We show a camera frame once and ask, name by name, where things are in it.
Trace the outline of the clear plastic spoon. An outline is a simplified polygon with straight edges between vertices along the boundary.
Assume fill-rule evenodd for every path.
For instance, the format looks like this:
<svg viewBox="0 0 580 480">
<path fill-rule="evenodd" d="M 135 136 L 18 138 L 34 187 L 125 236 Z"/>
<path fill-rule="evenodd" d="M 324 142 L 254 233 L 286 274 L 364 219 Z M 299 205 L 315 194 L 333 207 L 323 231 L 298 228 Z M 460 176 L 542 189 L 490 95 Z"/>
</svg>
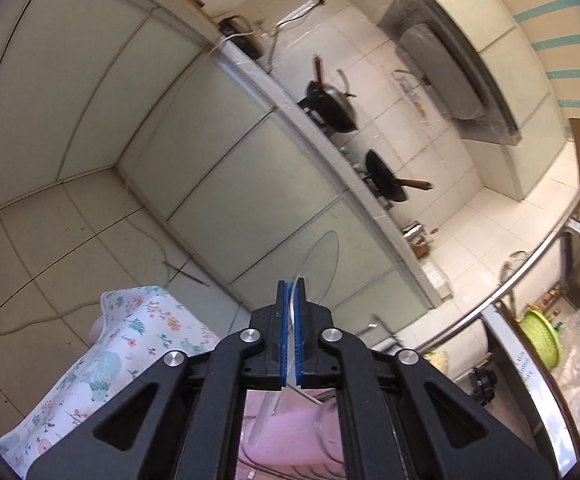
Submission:
<svg viewBox="0 0 580 480">
<path fill-rule="evenodd" d="M 328 294 L 339 264 L 340 243 L 336 231 L 329 230 L 319 237 L 313 244 L 306 256 L 303 258 L 299 270 L 294 274 L 294 278 L 286 285 L 286 306 L 284 313 L 284 349 L 286 364 L 284 364 L 284 378 L 286 385 L 294 387 L 296 385 L 296 346 L 298 343 L 298 333 L 300 330 L 300 307 L 299 307 L 299 280 L 304 279 L 304 287 L 311 293 L 310 301 L 320 304 Z M 260 410 L 247 433 L 247 444 L 255 445 L 261 440 L 264 430 L 272 420 L 280 403 L 280 391 L 269 391 L 263 396 Z"/>
</svg>

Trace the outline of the kitchen counter cabinets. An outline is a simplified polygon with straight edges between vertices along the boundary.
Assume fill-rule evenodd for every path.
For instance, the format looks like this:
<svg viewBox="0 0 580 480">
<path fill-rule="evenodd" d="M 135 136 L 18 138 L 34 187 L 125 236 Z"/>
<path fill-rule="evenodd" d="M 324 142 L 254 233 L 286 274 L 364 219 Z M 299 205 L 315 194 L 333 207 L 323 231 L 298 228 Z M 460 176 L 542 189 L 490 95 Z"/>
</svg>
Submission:
<svg viewBox="0 0 580 480">
<path fill-rule="evenodd" d="M 0 0 L 0 327 L 161 285 L 226 334 L 329 230 L 339 326 L 425 318 L 403 239 L 293 118 L 152 0 Z"/>
</svg>

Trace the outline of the black blender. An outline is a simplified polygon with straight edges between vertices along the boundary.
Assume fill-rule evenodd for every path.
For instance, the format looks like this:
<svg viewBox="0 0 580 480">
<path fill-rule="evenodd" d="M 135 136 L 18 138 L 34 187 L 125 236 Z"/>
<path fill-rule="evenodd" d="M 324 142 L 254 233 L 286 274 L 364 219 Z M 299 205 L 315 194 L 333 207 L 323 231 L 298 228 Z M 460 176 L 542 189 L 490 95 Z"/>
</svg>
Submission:
<svg viewBox="0 0 580 480">
<path fill-rule="evenodd" d="M 487 367 L 473 367 L 468 375 L 470 380 L 470 396 L 480 405 L 490 404 L 495 398 L 495 389 L 498 382 L 494 370 Z"/>
</svg>

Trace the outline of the pink plastic left cup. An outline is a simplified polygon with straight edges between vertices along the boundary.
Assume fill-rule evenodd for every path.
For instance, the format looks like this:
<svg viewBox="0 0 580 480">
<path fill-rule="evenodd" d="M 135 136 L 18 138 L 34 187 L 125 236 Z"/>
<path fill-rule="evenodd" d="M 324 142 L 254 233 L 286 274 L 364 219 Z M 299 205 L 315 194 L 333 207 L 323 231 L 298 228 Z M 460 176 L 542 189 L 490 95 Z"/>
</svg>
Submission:
<svg viewBox="0 0 580 480">
<path fill-rule="evenodd" d="M 344 464 L 337 401 L 295 388 L 250 390 L 239 458 L 266 468 L 334 468 Z"/>
</svg>

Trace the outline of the floral white tablecloth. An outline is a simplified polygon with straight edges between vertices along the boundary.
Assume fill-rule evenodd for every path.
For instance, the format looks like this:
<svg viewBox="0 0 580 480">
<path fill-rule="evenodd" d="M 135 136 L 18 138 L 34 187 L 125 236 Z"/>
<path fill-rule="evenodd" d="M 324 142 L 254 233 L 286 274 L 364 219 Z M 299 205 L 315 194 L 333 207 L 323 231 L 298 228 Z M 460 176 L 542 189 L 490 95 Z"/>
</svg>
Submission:
<svg viewBox="0 0 580 480">
<path fill-rule="evenodd" d="M 0 438 L 0 455 L 20 478 L 34 460 L 92 416 L 164 353 L 211 351 L 215 336 L 166 289 L 105 292 L 100 334 L 20 424 Z"/>
</svg>

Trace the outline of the green plastic basket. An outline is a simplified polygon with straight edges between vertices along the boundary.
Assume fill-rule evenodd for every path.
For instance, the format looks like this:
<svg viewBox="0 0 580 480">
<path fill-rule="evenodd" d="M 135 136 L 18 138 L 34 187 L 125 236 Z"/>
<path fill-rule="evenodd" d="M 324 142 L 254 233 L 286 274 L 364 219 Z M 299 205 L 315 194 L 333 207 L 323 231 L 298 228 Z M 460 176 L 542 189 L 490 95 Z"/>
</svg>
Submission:
<svg viewBox="0 0 580 480">
<path fill-rule="evenodd" d="M 561 360 L 561 344 L 552 324 L 534 309 L 528 309 L 519 322 L 519 328 L 548 370 L 555 370 Z"/>
</svg>

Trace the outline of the brown ceramic jar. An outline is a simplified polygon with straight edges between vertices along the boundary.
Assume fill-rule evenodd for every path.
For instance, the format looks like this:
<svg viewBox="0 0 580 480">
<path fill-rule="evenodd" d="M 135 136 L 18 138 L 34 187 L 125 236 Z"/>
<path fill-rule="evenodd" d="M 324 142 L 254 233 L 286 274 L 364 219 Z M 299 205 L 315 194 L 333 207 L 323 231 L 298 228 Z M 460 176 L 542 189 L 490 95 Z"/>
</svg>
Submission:
<svg viewBox="0 0 580 480">
<path fill-rule="evenodd" d="M 412 244 L 412 252 L 418 259 L 427 258 L 430 255 L 430 248 L 425 240 Z"/>
</svg>

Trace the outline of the metal shelf rack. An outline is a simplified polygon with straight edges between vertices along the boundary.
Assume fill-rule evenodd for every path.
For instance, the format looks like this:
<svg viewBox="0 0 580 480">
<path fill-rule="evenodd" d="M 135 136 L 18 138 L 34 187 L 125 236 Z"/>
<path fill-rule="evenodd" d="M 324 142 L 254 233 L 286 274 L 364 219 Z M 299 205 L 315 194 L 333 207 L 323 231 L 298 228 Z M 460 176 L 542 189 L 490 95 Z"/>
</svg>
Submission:
<svg viewBox="0 0 580 480">
<path fill-rule="evenodd" d="M 562 323 L 579 308 L 580 188 L 537 248 L 509 256 L 495 292 L 418 349 L 431 352 L 480 324 L 488 336 L 486 357 L 507 372 L 537 448 L 561 479 L 580 479 L 580 436 L 555 370 L 542 363 L 519 322 L 526 310 L 540 311 L 559 336 Z"/>
</svg>

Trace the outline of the metal kettle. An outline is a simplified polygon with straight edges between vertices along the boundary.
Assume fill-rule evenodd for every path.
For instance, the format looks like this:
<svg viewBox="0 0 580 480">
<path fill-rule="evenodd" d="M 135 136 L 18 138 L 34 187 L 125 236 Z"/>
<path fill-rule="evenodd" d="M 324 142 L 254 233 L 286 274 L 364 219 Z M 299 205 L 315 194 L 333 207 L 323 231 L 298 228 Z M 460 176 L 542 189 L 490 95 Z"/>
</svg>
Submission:
<svg viewBox="0 0 580 480">
<path fill-rule="evenodd" d="M 414 221 L 402 229 L 402 234 L 409 245 L 418 245 L 420 242 L 426 241 L 427 231 L 422 223 Z"/>
</svg>

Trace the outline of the lidded black wok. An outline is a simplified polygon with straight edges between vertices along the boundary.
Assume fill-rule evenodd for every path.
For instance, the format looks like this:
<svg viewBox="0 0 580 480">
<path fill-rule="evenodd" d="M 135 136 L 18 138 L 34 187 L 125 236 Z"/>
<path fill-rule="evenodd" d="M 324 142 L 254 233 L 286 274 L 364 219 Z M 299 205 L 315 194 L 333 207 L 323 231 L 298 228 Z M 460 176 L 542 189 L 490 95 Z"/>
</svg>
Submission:
<svg viewBox="0 0 580 480">
<path fill-rule="evenodd" d="M 337 74 L 344 84 L 344 90 L 340 90 L 333 84 L 326 83 L 324 62 L 318 53 L 313 55 L 313 68 L 314 79 L 308 83 L 304 98 L 298 102 L 299 107 L 312 119 L 318 117 L 317 125 L 326 127 L 330 136 L 335 133 L 356 131 L 357 115 L 351 103 L 356 94 L 351 92 L 350 82 L 344 70 L 337 69 Z"/>
</svg>

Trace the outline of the range hood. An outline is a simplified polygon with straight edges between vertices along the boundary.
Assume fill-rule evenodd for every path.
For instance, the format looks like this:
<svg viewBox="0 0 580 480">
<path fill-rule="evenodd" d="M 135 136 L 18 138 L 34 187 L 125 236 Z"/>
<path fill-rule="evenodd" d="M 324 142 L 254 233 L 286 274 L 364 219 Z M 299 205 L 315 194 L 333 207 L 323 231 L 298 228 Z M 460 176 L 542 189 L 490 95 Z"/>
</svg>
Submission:
<svg viewBox="0 0 580 480">
<path fill-rule="evenodd" d="M 463 139 L 511 146 L 521 141 L 494 77 L 436 0 L 393 0 L 379 27 Z"/>
</svg>

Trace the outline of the black countertop appliance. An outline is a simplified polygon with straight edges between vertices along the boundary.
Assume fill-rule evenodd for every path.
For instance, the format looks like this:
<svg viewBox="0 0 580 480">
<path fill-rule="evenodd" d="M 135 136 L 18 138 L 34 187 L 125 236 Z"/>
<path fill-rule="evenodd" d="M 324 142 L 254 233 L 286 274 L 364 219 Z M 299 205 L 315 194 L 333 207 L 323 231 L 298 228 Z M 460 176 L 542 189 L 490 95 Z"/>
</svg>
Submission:
<svg viewBox="0 0 580 480">
<path fill-rule="evenodd" d="M 223 18 L 218 22 L 218 29 L 251 60 L 262 58 L 263 47 L 258 42 L 253 25 L 243 15 L 232 14 Z"/>
</svg>

